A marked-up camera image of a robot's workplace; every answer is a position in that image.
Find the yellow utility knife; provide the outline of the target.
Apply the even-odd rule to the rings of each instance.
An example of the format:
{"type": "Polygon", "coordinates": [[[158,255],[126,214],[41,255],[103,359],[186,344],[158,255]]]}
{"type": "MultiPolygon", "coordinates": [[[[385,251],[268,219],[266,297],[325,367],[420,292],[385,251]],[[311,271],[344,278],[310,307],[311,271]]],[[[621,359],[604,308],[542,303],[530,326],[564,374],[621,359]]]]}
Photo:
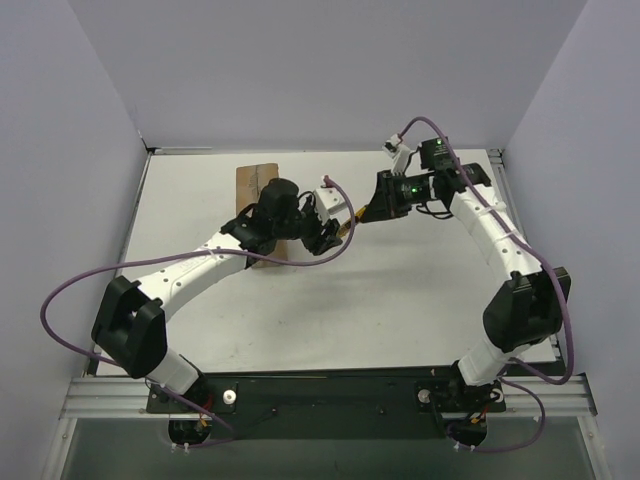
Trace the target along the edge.
{"type": "Polygon", "coordinates": [[[355,216],[354,216],[355,221],[352,222],[350,219],[347,219],[344,223],[342,223],[340,225],[340,227],[338,229],[338,232],[337,232],[337,235],[340,238],[343,238],[343,237],[347,236],[348,233],[350,232],[351,228],[352,228],[352,224],[357,225],[361,221],[361,217],[365,213],[365,211],[366,211],[366,206],[363,206],[362,208],[357,210],[355,212],[355,216]]]}

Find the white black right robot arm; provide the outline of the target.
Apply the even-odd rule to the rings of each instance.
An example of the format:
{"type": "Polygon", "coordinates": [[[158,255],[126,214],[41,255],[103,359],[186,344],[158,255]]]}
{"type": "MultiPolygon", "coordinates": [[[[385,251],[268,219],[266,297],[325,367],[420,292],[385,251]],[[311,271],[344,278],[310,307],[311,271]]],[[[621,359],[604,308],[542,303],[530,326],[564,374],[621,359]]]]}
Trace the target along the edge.
{"type": "Polygon", "coordinates": [[[563,268],[544,270],[479,164],[456,165],[440,138],[411,150],[394,135],[383,150],[392,167],[378,172],[360,222],[400,219],[439,202],[469,233],[499,283],[483,312],[483,336],[456,364],[465,384],[489,384],[508,362],[560,330],[570,277],[563,268]]]}

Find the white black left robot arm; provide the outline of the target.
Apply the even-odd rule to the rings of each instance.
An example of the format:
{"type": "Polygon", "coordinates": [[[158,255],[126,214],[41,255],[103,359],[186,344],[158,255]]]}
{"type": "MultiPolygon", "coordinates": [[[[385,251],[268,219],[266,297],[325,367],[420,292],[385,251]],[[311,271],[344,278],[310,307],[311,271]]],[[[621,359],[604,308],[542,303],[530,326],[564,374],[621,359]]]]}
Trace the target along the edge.
{"type": "Polygon", "coordinates": [[[350,206],[331,180],[306,199],[294,182],[270,180],[256,202],[187,256],[164,260],[160,271],[136,280],[112,280],[92,339],[131,378],[147,378],[169,389],[179,409],[196,410],[205,398],[204,376],[169,347],[168,321],[214,284],[269,259],[280,241],[299,240],[318,263],[328,262],[328,250],[344,249],[336,216],[350,206]]]}

